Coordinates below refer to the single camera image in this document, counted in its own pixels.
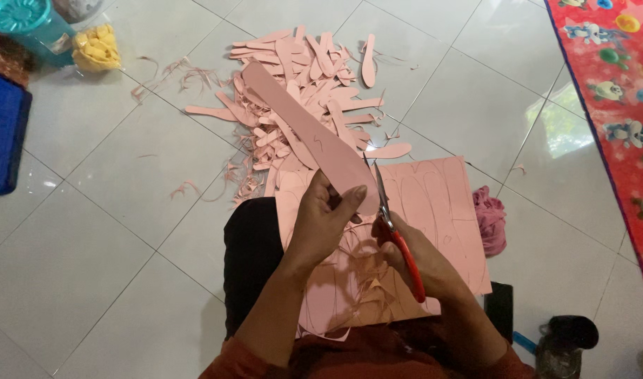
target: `floor tile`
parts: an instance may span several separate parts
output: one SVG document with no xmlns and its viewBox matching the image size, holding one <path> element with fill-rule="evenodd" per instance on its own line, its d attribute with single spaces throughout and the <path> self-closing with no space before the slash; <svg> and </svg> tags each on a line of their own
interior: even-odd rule
<svg viewBox="0 0 643 379">
<path fill-rule="evenodd" d="M 532 3 L 535 3 L 536 5 L 539 5 L 542 8 L 545 8 L 545 2 L 546 0 L 530 0 Z"/>
<path fill-rule="evenodd" d="M 202 125 L 151 95 L 67 180 L 155 248 L 236 152 Z"/>
<path fill-rule="evenodd" d="M 238 152 L 232 159 L 233 165 L 240 167 L 233 173 L 240 177 L 245 174 L 241 165 L 245 157 Z M 158 250 L 221 301 L 225 301 L 223 227 L 233 214 L 233 196 L 238 189 L 238 184 L 225 180 L 224 173 L 203 194 L 204 199 L 213 201 L 195 203 Z"/>
<path fill-rule="evenodd" d="M 13 341 L 0 331 L 0 379 L 51 379 Z"/>
<path fill-rule="evenodd" d="M 369 0 L 412 26 L 451 45 L 480 0 Z"/>
<path fill-rule="evenodd" d="M 403 124 L 503 181 L 543 102 L 452 48 Z"/>
<path fill-rule="evenodd" d="M 643 278 L 617 257 L 595 316 L 597 347 L 583 353 L 582 378 L 643 378 Z"/>
<path fill-rule="evenodd" d="M 359 78 L 353 86 L 361 89 L 360 99 L 379 98 L 384 91 L 384 106 L 381 109 L 400 121 L 438 67 L 449 46 L 366 1 L 356 8 L 335 33 L 334 42 L 341 42 L 350 49 L 353 56 L 363 60 L 360 51 L 370 33 L 375 35 L 375 50 L 384 54 L 375 57 L 375 85 L 367 88 L 363 79 Z M 358 62 L 349 60 L 348 64 L 355 74 L 361 74 Z"/>
<path fill-rule="evenodd" d="M 200 42 L 200 44 L 188 55 L 191 65 L 212 69 L 221 80 L 227 80 L 233 76 L 234 71 L 239 71 L 242 66 L 240 61 L 228 59 L 230 48 L 235 41 L 253 39 L 248 33 L 240 30 L 230 22 L 221 21 L 209 35 Z M 186 85 L 187 90 L 181 90 L 181 81 L 185 71 L 177 67 L 172 73 L 153 91 L 160 97 L 167 100 L 171 105 L 183 110 L 188 105 L 197 105 L 209 108 L 225 108 L 226 106 L 218 100 L 216 92 L 223 91 L 230 99 L 234 98 L 233 86 L 220 88 L 212 82 L 212 87 L 208 88 L 199 80 L 189 80 Z M 228 141 L 235 147 L 240 146 L 239 137 L 234 135 L 234 131 L 242 134 L 246 130 L 239 123 L 225 121 L 213 116 L 190 115 L 194 120 L 204 125 L 207 129 L 216 133 L 219 137 Z"/>
<path fill-rule="evenodd" d="M 543 96 L 564 63 L 548 12 L 528 0 L 482 0 L 453 47 Z"/>
<path fill-rule="evenodd" d="M 44 67 L 29 82 L 25 149 L 66 177 L 137 106 L 129 93 L 136 86 L 120 71 L 83 77 Z"/>
<path fill-rule="evenodd" d="M 381 117 L 383 114 L 381 111 L 378 111 L 376 108 L 361 108 L 355 109 L 353 111 L 345 111 L 343 114 L 347 117 L 356 116 L 370 113 L 373 116 Z M 378 125 L 374 123 L 363 123 L 363 124 L 348 124 L 347 126 L 352 129 L 362 130 L 370 134 L 370 141 L 368 141 L 368 151 L 373 150 L 374 148 L 381 148 L 387 144 L 387 135 L 393 135 L 396 131 L 396 128 L 399 126 L 399 123 L 396 122 L 393 118 L 385 116 L 382 120 L 377 121 Z"/>
<path fill-rule="evenodd" d="M 392 165 L 394 163 L 412 162 L 413 160 L 438 159 L 453 156 L 449 152 L 443 150 L 440 146 L 427 140 L 405 125 L 401 125 L 398 133 L 399 138 L 392 138 L 389 140 L 389 144 L 408 142 L 412 145 L 410 154 L 396 159 L 378 159 L 378 165 Z M 499 194 L 501 183 L 498 181 L 483 174 L 469 164 L 466 165 L 466 173 L 469 177 L 471 191 L 475 191 L 483 185 L 487 185 L 490 188 L 490 196 L 496 197 Z"/>
<path fill-rule="evenodd" d="M 623 237 L 623 243 L 618 253 L 628 258 L 630 262 L 639 265 L 639 263 L 637 263 L 637 254 L 635 254 L 635 248 L 632 246 L 628 232 L 625 232 L 625 237 Z"/>
<path fill-rule="evenodd" d="M 562 66 L 562 71 L 560 71 L 560 75 L 558 75 L 558 80 L 553 84 L 553 89 L 550 91 L 548 99 L 576 113 L 576 115 L 585 118 L 585 112 L 581 107 L 581 101 L 578 99 L 576 88 L 572 82 L 572 76 L 566 65 Z"/>
<path fill-rule="evenodd" d="M 22 151 L 18 186 L 0 196 L 0 243 L 61 183 L 49 168 Z"/>
<path fill-rule="evenodd" d="M 226 335 L 225 306 L 155 254 L 55 375 L 196 378 Z"/>
<path fill-rule="evenodd" d="M 256 37 L 305 25 L 306 34 L 335 33 L 361 0 L 242 0 L 226 17 Z"/>
<path fill-rule="evenodd" d="M 534 342 L 553 315 L 595 316 L 618 255 L 504 187 L 507 247 L 490 278 L 513 286 L 513 327 Z"/>
<path fill-rule="evenodd" d="M 506 185 L 618 251 L 625 224 L 586 120 L 548 101 Z"/>
<path fill-rule="evenodd" d="M 224 18 L 235 8 L 241 0 L 193 0 L 208 10 L 216 13 L 218 17 Z"/>
<path fill-rule="evenodd" d="M 139 56 L 155 59 L 162 70 L 190 53 L 220 21 L 193 0 L 116 0 L 90 26 L 105 22 L 113 26 L 123 71 L 143 83 L 153 79 L 156 64 Z"/>
<path fill-rule="evenodd" d="M 0 246 L 0 328 L 53 373 L 151 254 L 63 183 Z"/>
</svg>

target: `red play mat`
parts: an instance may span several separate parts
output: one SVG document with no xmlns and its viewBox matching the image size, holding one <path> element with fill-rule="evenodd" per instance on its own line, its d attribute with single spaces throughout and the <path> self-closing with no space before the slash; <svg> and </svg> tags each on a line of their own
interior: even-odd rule
<svg viewBox="0 0 643 379">
<path fill-rule="evenodd" d="M 643 0 L 547 0 L 643 272 Z"/>
</svg>

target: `fingernail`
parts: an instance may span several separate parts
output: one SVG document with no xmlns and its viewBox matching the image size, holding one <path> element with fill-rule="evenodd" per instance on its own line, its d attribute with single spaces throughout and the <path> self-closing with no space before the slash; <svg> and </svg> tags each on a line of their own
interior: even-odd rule
<svg viewBox="0 0 643 379">
<path fill-rule="evenodd" d="M 354 190 L 354 198 L 362 201 L 364 198 L 366 198 L 366 193 L 368 192 L 368 187 L 365 185 L 359 186 L 356 190 Z"/>
</svg>

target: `person's left hand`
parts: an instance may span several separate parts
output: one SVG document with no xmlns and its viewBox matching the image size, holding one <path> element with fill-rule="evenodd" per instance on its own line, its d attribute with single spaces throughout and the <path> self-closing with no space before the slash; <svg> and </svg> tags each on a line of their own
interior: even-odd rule
<svg viewBox="0 0 643 379">
<path fill-rule="evenodd" d="M 293 236 L 282 262 L 295 270 L 312 272 L 337 249 L 344 228 L 366 198 L 367 189 L 365 185 L 354 187 L 338 203 L 338 193 L 323 172 L 317 170 L 300 200 Z"/>
</svg>

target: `black pants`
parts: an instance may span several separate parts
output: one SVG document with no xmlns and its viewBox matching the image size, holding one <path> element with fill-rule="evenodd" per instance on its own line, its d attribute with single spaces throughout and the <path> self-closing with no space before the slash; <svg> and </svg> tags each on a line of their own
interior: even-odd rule
<svg viewBox="0 0 643 379">
<path fill-rule="evenodd" d="M 263 286 L 282 260 L 275 198 L 243 202 L 223 232 L 226 244 L 223 290 L 226 293 L 228 340 L 247 317 Z"/>
</svg>

